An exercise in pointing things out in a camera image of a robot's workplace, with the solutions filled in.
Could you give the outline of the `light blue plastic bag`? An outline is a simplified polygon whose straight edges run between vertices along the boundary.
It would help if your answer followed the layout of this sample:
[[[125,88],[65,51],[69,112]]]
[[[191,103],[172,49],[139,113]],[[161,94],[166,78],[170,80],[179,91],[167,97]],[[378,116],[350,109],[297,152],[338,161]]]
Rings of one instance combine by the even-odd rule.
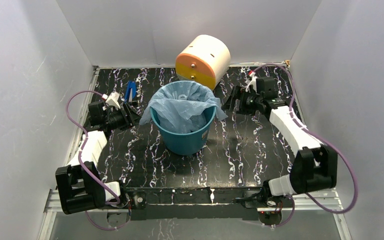
[[[215,116],[220,121],[228,117],[222,110],[221,100],[215,97],[210,88],[191,80],[174,81],[153,94],[139,124],[149,123],[153,110],[163,129],[176,134],[187,134],[204,127],[204,110],[209,108],[215,110]]]

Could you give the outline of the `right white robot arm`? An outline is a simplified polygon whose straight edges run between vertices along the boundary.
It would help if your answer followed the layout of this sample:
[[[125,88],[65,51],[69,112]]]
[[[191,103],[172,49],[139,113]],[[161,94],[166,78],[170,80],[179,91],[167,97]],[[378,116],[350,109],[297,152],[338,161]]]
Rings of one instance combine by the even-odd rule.
[[[234,86],[223,110],[242,115],[263,114],[274,125],[294,153],[290,173],[266,180],[262,202],[275,207],[282,196],[332,189],[337,184],[338,153],[306,132],[306,127],[289,108],[289,101],[278,97],[272,77],[253,77],[246,87]]]

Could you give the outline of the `teal plastic trash bin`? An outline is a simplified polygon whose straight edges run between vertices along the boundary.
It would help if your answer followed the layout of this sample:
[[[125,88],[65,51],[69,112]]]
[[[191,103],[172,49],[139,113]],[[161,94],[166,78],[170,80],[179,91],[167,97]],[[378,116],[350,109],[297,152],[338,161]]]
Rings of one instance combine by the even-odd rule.
[[[153,121],[165,146],[177,155],[188,156],[205,145],[214,118],[225,117],[221,101],[211,89],[179,80],[162,86],[152,96],[141,121]]]

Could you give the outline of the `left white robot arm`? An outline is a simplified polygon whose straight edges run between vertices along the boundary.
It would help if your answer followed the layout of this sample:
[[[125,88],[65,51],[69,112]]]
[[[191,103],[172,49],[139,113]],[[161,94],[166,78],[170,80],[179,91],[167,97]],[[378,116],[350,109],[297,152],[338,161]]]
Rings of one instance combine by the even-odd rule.
[[[67,215],[106,205],[124,208],[130,200],[121,180],[102,182],[97,166],[112,132],[135,127],[141,117],[127,103],[116,109],[96,101],[88,105],[88,111],[79,148],[68,164],[55,172],[61,208]]]

